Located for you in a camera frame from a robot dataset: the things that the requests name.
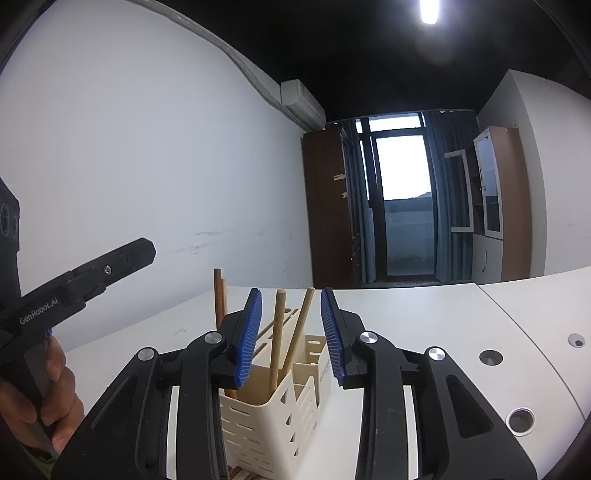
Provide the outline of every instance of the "human hand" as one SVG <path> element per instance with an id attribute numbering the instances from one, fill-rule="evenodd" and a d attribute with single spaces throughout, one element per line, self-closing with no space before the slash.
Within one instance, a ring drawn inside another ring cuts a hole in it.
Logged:
<path id="1" fill-rule="evenodd" d="M 51 442 L 56 452 L 66 446 L 84 418 L 84 407 L 75 393 L 74 373 L 66 367 L 66 356 L 54 337 L 49 337 L 45 370 L 51 380 L 49 395 L 41 406 L 41 421 L 45 425 L 57 423 Z M 33 404 L 12 384 L 0 378 L 0 414 L 15 438 L 29 447 L 42 448 L 41 442 L 28 425 L 37 421 Z"/>

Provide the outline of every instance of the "white cabinet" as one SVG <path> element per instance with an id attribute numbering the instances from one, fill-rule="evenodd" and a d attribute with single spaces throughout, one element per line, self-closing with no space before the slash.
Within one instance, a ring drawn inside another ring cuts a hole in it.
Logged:
<path id="1" fill-rule="evenodd" d="M 472 281 L 482 284 L 528 278 L 531 203 L 519 129 L 489 127 L 475 138 L 474 147 L 480 191 L 472 190 L 478 210 Z M 482 196 L 476 198 L 476 192 Z"/>
<path id="2" fill-rule="evenodd" d="M 472 281 L 478 285 L 501 281 L 503 240 L 474 235 L 472 244 Z"/>

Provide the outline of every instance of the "wooden dowel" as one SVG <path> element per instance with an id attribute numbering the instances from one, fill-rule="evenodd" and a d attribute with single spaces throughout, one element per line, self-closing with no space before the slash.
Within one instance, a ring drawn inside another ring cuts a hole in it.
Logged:
<path id="1" fill-rule="evenodd" d="M 306 323 L 306 318 L 308 317 L 308 311 L 310 310 L 310 305 L 312 305 L 312 298 L 314 297 L 315 289 L 310 287 L 306 290 L 306 295 L 304 296 L 304 302 L 301 304 L 300 315 L 297 318 L 297 323 L 295 324 L 294 334 L 291 337 L 291 343 L 289 348 L 287 349 L 287 354 L 285 356 L 285 361 L 283 362 L 283 375 L 285 375 L 289 370 L 291 370 L 292 364 L 294 362 L 294 357 L 296 356 L 296 349 L 297 345 L 300 342 L 300 338 L 302 333 L 304 332 L 304 324 Z"/>
<path id="2" fill-rule="evenodd" d="M 283 315 L 285 311 L 285 295 L 283 289 L 277 290 L 275 296 L 275 317 L 273 320 L 273 344 L 271 346 L 271 369 L 269 371 L 269 398 L 277 388 L 279 377 L 279 357 L 281 355 L 281 337 L 283 334 Z"/>
<path id="3" fill-rule="evenodd" d="M 219 327 L 223 318 L 228 314 L 228 295 L 226 294 L 226 279 L 222 278 L 222 269 L 213 269 L 213 284 L 217 286 L 215 290 L 216 299 L 216 326 Z M 238 392 L 236 390 L 224 389 L 227 397 L 238 399 Z"/>
<path id="4" fill-rule="evenodd" d="M 222 318 L 228 314 L 228 293 L 226 292 L 226 279 L 222 279 Z"/>
<path id="5" fill-rule="evenodd" d="M 213 269 L 213 301 L 216 309 L 216 328 L 223 320 L 222 269 Z"/>

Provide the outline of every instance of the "white table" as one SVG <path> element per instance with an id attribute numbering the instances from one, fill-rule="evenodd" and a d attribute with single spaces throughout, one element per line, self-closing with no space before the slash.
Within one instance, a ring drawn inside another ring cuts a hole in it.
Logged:
<path id="1" fill-rule="evenodd" d="M 483 285 L 562 377 L 581 412 L 591 411 L 591 267 L 546 277 Z M 575 348 L 569 335 L 588 345 Z"/>
<path id="2" fill-rule="evenodd" d="M 263 321 L 272 316 L 275 291 L 261 289 Z M 229 311 L 243 308 L 249 289 L 228 288 Z M 583 425 L 584 417 L 554 368 L 519 326 L 474 284 L 343 290 L 335 292 L 342 309 L 358 313 L 365 326 L 396 346 L 423 352 L 444 348 L 504 419 L 517 407 L 535 414 L 532 432 L 519 437 L 542 478 L 561 458 Z M 288 290 L 286 305 L 300 307 L 304 290 Z M 306 333 L 323 335 L 320 292 L 314 296 Z M 213 293 L 67 353 L 86 409 L 135 352 L 152 346 L 159 352 L 185 347 L 215 328 Z M 479 354 L 500 351 L 504 361 L 484 365 Z M 352 479 L 361 426 L 361 391 L 335 389 L 303 462 L 298 480 Z"/>

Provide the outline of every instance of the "wooden cabinet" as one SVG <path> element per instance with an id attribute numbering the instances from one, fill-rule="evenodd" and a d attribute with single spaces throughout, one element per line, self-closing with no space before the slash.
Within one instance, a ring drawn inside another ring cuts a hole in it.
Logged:
<path id="1" fill-rule="evenodd" d="M 474 146 L 480 177 L 480 198 L 475 205 L 482 205 L 483 235 L 473 236 L 472 281 L 528 278 L 531 203 L 519 129 L 489 127 L 476 137 Z M 475 228 L 475 232 L 480 233 L 480 229 Z"/>
<path id="2" fill-rule="evenodd" d="M 311 132 L 302 140 L 316 288 L 361 285 L 360 183 L 354 147 L 340 128 Z"/>

